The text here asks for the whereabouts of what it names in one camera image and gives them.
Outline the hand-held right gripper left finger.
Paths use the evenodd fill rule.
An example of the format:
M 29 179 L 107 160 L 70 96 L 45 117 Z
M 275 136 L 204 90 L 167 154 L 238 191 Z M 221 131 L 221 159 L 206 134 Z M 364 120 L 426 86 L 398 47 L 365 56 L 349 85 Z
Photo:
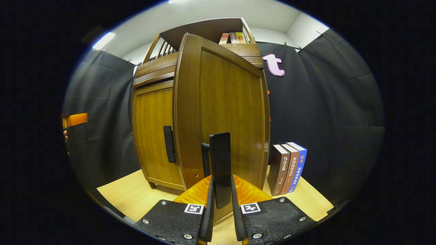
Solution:
M 208 176 L 173 201 L 159 200 L 135 227 L 167 245 L 206 245 L 212 240 L 214 180 Z

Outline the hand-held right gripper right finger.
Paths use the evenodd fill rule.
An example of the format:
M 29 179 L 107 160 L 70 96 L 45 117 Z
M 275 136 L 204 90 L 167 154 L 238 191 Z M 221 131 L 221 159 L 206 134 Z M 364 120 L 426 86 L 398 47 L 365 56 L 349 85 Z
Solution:
M 231 177 L 231 197 L 236 237 L 243 245 L 283 245 L 316 226 L 287 197 L 239 204 L 242 190 L 237 189 L 237 180 L 240 177 Z

